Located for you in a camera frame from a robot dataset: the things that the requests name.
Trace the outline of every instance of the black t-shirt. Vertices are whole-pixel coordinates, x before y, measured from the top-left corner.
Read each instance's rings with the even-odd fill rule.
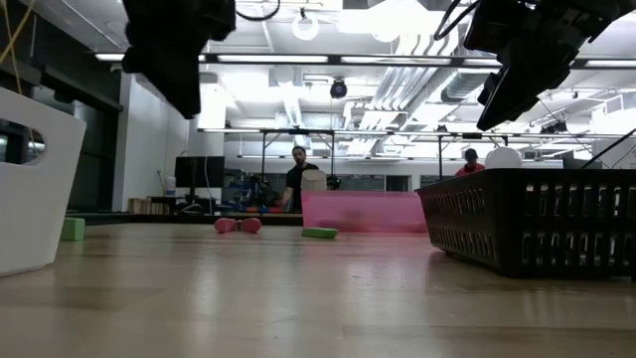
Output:
[[[290,171],[287,172],[287,188],[294,189],[294,196],[293,196],[293,203],[292,203],[293,210],[300,210],[301,208],[302,203],[300,201],[300,190],[301,190],[300,183],[302,182],[302,172],[304,172],[305,170],[310,170],[310,169],[318,169],[318,167],[313,164],[307,163],[307,166],[305,166],[304,168],[301,168],[296,165]]]

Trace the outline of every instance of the computer screen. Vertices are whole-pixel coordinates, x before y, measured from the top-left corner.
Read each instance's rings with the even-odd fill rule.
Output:
[[[177,187],[190,188],[193,183],[196,188],[223,188],[226,158],[222,156],[210,157],[177,157],[175,177]]]

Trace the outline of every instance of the black plastic basket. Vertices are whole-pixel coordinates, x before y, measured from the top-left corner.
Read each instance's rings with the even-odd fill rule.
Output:
[[[636,171],[492,169],[417,192],[450,254],[511,276],[636,277]]]

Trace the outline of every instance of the yellow rope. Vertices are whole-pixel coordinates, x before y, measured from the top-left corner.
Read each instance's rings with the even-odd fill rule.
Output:
[[[9,35],[9,46],[7,46],[7,48],[2,52],[2,55],[0,55],[0,65],[4,62],[4,59],[7,57],[9,52],[13,51],[13,46],[15,45],[16,41],[18,40],[18,37],[20,36],[20,33],[22,32],[22,29],[27,24],[27,20],[29,20],[29,15],[31,15],[31,12],[33,11],[33,5],[35,5],[35,3],[36,3],[36,0],[32,0],[31,1],[31,4],[29,4],[29,8],[27,9],[27,13],[24,14],[24,17],[22,18],[22,21],[20,21],[20,25],[18,25],[18,28],[16,29],[16,33],[13,36]],[[6,3],[5,3],[4,12],[5,12],[5,14],[7,14],[9,12],[9,7],[7,6]]]
[[[22,32],[24,25],[27,23],[27,20],[29,19],[29,15],[31,15],[31,12],[33,10],[33,5],[35,3],[36,3],[36,0],[31,1],[31,4],[29,4],[29,8],[27,9],[26,14],[22,18],[20,25],[18,25],[16,33],[12,36],[11,24],[9,23],[9,6],[7,5],[6,0],[2,0],[2,5],[4,5],[4,21],[7,24],[7,36],[9,37],[9,45],[2,53],[2,56],[0,56],[0,64],[2,64],[4,59],[7,57],[7,54],[11,53],[11,60],[13,61],[13,72],[15,73],[15,76],[16,76],[16,85],[18,86],[18,93],[20,95],[24,95],[24,94],[22,92],[22,82],[20,81],[20,70],[18,70],[18,62],[16,61],[16,51],[14,49],[14,45],[16,40],[18,39],[18,36],[20,36],[20,33]],[[31,129],[30,127],[27,127],[27,129],[29,130],[29,141],[31,141],[31,144],[33,145],[33,151],[37,155],[38,149],[36,147],[36,140],[33,135],[33,129]]]

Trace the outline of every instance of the white ball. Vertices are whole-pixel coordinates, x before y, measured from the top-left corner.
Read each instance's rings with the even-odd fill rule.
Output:
[[[521,154],[509,147],[499,147],[486,156],[486,169],[521,168]]]

